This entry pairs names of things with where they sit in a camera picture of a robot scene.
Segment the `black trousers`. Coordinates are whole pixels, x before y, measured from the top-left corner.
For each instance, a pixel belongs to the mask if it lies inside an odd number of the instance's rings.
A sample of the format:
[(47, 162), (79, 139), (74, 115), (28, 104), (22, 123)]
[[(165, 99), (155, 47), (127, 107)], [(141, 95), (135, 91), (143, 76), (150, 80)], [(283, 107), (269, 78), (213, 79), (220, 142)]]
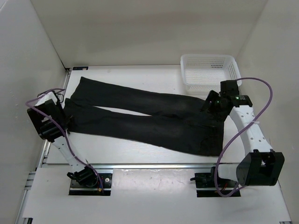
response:
[(133, 140), (169, 150), (219, 156), (224, 123), (201, 110), (204, 100), (107, 84), (85, 77), (64, 112), (75, 133)]

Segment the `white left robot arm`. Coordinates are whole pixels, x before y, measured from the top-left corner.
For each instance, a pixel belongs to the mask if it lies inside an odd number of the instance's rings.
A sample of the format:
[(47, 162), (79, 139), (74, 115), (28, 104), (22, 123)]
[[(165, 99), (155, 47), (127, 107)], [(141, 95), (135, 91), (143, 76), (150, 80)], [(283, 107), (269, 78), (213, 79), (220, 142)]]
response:
[(79, 185), (100, 187), (97, 171), (71, 146), (68, 139), (72, 116), (65, 115), (62, 108), (63, 91), (61, 88), (50, 89), (27, 101), (27, 114), (39, 137), (54, 145), (72, 168), (67, 176)]

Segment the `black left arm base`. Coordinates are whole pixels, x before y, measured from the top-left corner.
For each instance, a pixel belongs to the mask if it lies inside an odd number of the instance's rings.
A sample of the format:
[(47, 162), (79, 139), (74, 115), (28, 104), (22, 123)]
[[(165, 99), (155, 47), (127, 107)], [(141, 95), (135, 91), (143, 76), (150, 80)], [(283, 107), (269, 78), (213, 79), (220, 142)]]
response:
[(83, 180), (83, 183), (79, 183), (75, 175), (71, 172), (67, 173), (67, 176), (71, 179), (69, 195), (70, 196), (110, 196), (113, 180), (113, 173), (100, 173), (100, 177), (103, 185), (100, 185), (100, 181), (97, 176), (88, 177), (87, 181)]

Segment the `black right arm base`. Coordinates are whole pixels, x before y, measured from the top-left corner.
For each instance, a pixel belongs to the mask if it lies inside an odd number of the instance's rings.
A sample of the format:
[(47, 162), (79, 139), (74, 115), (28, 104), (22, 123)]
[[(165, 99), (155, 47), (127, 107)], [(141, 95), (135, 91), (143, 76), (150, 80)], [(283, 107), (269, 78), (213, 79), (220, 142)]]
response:
[[(211, 167), (209, 172), (195, 173), (194, 177), (190, 179), (190, 181), (195, 182), (197, 198), (221, 197), (215, 188), (214, 170), (215, 167)], [(236, 185), (235, 181), (219, 177), (217, 177), (217, 182), (220, 192), (224, 195), (229, 194)]]

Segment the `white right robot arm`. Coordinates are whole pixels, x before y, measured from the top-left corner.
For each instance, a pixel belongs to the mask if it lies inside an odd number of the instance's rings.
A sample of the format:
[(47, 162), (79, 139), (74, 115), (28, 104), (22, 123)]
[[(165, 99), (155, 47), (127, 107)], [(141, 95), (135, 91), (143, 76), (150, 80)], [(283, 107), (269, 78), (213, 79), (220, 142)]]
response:
[(241, 186), (276, 185), (285, 158), (281, 152), (275, 152), (264, 137), (258, 124), (259, 112), (254, 114), (253, 104), (247, 95), (241, 95), (236, 80), (222, 81), (220, 92), (210, 91), (202, 107), (218, 121), (230, 117), (238, 133), (230, 140), (225, 150), (237, 137), (243, 143), (245, 157), (239, 164), (216, 163), (215, 171), (210, 174), (214, 186), (223, 185), (232, 180)]

